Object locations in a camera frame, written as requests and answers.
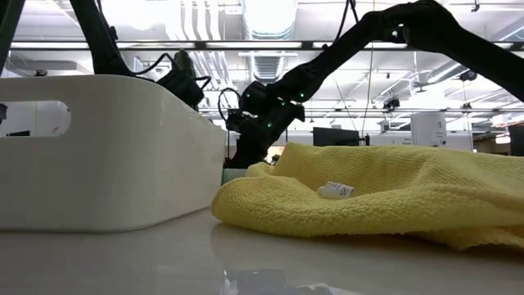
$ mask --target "computer monitor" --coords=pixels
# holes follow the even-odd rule
[[[313,127],[313,145],[316,147],[358,147],[360,145],[359,131]]]

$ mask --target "table surface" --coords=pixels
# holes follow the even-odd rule
[[[123,234],[0,233],[1,294],[522,294],[524,253],[285,238],[199,211]]]

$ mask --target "black cable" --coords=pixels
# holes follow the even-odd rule
[[[193,81],[202,81],[202,80],[205,80],[205,82],[200,87],[200,89],[204,90],[204,88],[207,86],[207,84],[209,84],[211,82],[211,77],[210,76],[202,76],[202,77],[198,77],[198,78],[193,78]]]
[[[338,28],[338,33],[337,33],[337,36],[335,37],[335,41],[337,41],[341,37],[342,29],[344,28],[344,24],[346,22],[347,10],[350,7],[350,4],[351,4],[351,10],[353,12],[353,16],[355,17],[355,23],[359,22],[359,16],[357,16],[357,11],[355,9],[354,0],[346,0],[346,6],[344,7],[344,13],[342,14],[341,26]]]
[[[102,0],[96,0],[96,1],[97,1],[97,5],[98,5],[98,11],[102,15],[102,18],[106,19],[106,17],[104,16],[104,12],[102,10]],[[158,64],[164,59],[164,57],[168,57],[169,60],[171,61],[171,63],[174,63],[174,59],[167,52],[164,52],[155,62],[153,62],[153,64],[151,66],[147,67],[145,70],[141,70],[141,71],[138,71],[138,72],[132,72],[131,71],[131,73],[135,74],[135,75],[144,75],[144,74],[148,73],[150,70],[153,70],[156,66],[158,66]]]
[[[97,0],[97,5],[98,5],[98,10],[100,11],[101,14],[103,14],[104,12],[102,11],[102,0]]]
[[[131,73],[133,73],[135,75],[144,75],[147,72],[149,72],[150,70],[153,70],[154,68],[156,68],[156,66],[158,66],[158,64],[164,59],[164,57],[169,58],[171,63],[174,64],[174,59],[167,52],[164,52],[164,53],[162,53],[162,55],[155,62],[153,62],[152,65],[148,66],[145,70],[141,70],[141,71],[138,71],[138,72],[131,72]]]
[[[237,92],[237,90],[231,88],[231,87],[227,87],[227,88],[224,88],[222,89],[222,91],[220,91],[220,94],[219,94],[219,100],[217,101],[217,104],[219,105],[219,113],[220,113],[220,116],[222,117],[222,120],[226,121],[226,117],[224,116],[224,114],[222,113],[222,108],[220,107],[220,98],[222,97],[222,95],[224,95],[224,93],[226,91],[231,91],[231,92],[234,92],[236,95],[237,95],[237,99],[238,99],[238,106],[240,106],[240,93]]]

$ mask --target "ceiling duct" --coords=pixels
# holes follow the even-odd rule
[[[289,40],[296,19],[296,0],[242,0],[242,21],[247,40]],[[283,52],[271,52],[271,57],[249,57],[251,73],[261,83],[275,82],[282,74],[286,58]]]

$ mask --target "ceiling pipe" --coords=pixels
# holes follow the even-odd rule
[[[296,20],[297,0],[242,0],[242,22],[246,40],[289,40]],[[250,57],[253,76],[273,83],[282,74],[285,57]]]
[[[189,40],[197,40],[197,36],[195,35],[195,31],[193,30],[193,1],[192,0],[183,0],[183,4],[184,4],[183,31]],[[200,64],[201,74],[208,75],[209,77],[211,77],[211,85],[213,85],[214,89],[218,89],[219,84],[217,83],[216,79],[214,78],[213,71],[210,68],[210,65],[207,64],[206,58],[204,57],[204,53],[194,52],[194,57],[196,61],[195,63]]]
[[[207,3],[210,6],[209,13],[211,38],[213,40],[221,40],[222,38],[219,32],[219,0],[207,0]],[[231,77],[229,75],[229,68],[228,63],[226,61],[225,53],[215,52],[215,55],[217,56],[216,59],[219,63],[220,69],[222,70],[222,74],[224,75],[227,86],[232,87],[233,82],[231,81]]]
[[[196,4],[196,31],[200,35],[201,40],[207,41],[210,39],[210,37],[207,34],[206,28],[206,3],[204,2],[204,0],[197,0]],[[213,77],[213,79],[218,78],[218,80],[220,80],[220,86],[223,87],[227,83],[224,78],[224,74],[220,69],[217,55],[215,55],[215,52],[206,52],[206,55],[213,64],[213,67],[215,68],[215,71],[211,72],[211,76]]]

